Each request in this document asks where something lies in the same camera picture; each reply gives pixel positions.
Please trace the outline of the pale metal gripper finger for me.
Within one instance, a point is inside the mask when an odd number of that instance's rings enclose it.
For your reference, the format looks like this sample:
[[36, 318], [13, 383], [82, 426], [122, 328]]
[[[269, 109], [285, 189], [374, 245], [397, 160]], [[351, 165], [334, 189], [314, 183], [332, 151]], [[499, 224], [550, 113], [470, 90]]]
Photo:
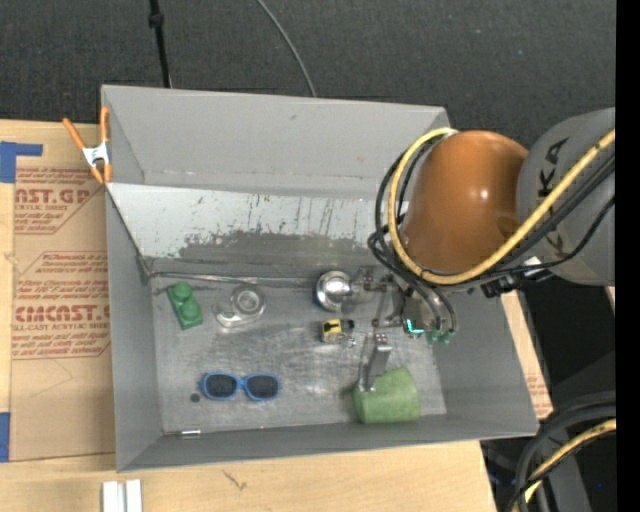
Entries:
[[350, 280], [350, 300], [352, 302], [371, 302], [377, 292], [375, 268], [363, 266]]
[[373, 332], [365, 337], [358, 373], [357, 387], [361, 392], [372, 391], [375, 381], [385, 373], [393, 347], [383, 332]]

